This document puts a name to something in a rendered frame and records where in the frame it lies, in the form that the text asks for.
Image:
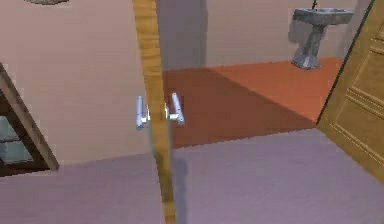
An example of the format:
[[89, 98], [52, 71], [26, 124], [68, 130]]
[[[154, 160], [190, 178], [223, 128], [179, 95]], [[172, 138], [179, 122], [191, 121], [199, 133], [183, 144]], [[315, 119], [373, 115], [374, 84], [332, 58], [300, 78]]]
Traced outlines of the panelled wooden room door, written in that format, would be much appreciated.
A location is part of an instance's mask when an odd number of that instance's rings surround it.
[[384, 184], [384, 0], [371, 0], [317, 122]]

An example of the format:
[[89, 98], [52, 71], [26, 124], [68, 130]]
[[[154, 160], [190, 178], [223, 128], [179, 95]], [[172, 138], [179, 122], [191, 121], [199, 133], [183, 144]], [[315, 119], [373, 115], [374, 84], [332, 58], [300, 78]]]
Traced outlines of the grey stone object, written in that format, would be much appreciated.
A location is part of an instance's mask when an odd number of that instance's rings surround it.
[[68, 2], [69, 0], [24, 0], [26, 2], [38, 5], [56, 5], [63, 2]]

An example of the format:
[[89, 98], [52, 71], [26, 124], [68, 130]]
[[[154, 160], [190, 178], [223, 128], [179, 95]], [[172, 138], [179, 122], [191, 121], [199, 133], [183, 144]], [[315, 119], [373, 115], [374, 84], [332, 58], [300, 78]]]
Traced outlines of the grey pedestal sink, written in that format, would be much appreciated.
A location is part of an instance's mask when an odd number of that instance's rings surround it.
[[292, 64], [305, 70], [320, 68], [318, 51], [324, 30], [327, 26], [348, 24], [353, 14], [353, 11], [337, 8], [295, 9], [293, 19], [310, 24], [312, 31], [301, 53], [293, 58]]

